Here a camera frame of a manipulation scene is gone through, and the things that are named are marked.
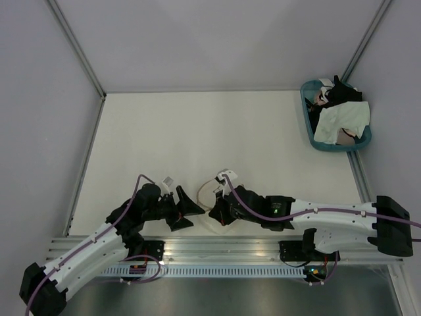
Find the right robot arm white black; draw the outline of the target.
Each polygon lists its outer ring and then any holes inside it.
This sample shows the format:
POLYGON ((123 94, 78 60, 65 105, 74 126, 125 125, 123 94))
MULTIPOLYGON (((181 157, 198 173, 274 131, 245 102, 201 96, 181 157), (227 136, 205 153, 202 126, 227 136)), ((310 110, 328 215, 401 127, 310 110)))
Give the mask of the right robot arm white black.
POLYGON ((209 216, 222 225, 243 220, 274 232, 302 232, 300 251, 308 260, 357 249, 377 249, 394 257, 413 255, 409 212, 388 196, 378 196, 373 203, 327 205, 260 196, 238 186, 229 194, 216 194, 209 216))

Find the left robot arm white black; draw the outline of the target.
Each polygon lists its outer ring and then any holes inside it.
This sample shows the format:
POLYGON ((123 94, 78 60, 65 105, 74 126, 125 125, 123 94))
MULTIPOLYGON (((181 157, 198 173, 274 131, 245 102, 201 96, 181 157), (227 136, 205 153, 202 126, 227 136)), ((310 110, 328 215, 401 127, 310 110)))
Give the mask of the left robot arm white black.
POLYGON ((160 260, 144 249, 140 231, 148 221, 164 220, 172 232, 189 228, 189 216, 205 210, 184 192, 164 194, 158 185, 136 186, 132 197, 115 209, 85 240, 44 265, 32 263, 22 277, 19 296, 26 315, 59 315, 71 297, 106 268, 121 261, 160 260))

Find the round white mesh laundry bag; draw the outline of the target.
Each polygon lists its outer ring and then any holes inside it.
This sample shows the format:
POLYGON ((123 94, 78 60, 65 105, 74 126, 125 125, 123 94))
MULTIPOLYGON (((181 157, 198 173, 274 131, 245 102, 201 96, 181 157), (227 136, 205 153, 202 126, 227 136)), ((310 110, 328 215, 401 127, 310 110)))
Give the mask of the round white mesh laundry bag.
POLYGON ((215 193, 221 189, 222 186, 215 179, 210 179, 203 183, 196 193, 196 202, 205 211, 204 215, 198 217, 197 222, 209 232, 219 236, 233 234, 234 229, 239 225, 239 221, 222 225, 209 217, 211 208, 216 203, 215 193))

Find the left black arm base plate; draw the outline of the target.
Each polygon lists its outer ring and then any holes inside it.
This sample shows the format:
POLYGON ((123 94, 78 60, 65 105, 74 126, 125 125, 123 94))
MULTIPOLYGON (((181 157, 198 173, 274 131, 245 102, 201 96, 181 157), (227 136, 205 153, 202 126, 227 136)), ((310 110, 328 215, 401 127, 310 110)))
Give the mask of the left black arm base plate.
POLYGON ((165 242, 162 240, 144 240, 141 247, 134 250, 130 256, 135 255, 150 255, 159 261, 164 255, 165 242))

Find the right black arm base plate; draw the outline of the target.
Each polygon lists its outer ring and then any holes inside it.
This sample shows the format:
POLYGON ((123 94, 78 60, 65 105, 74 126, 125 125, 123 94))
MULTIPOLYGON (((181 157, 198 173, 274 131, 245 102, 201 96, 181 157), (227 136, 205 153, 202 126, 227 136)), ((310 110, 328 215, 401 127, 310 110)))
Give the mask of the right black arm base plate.
POLYGON ((310 256, 303 251, 300 240, 279 241, 280 260, 285 262, 310 262, 310 256))

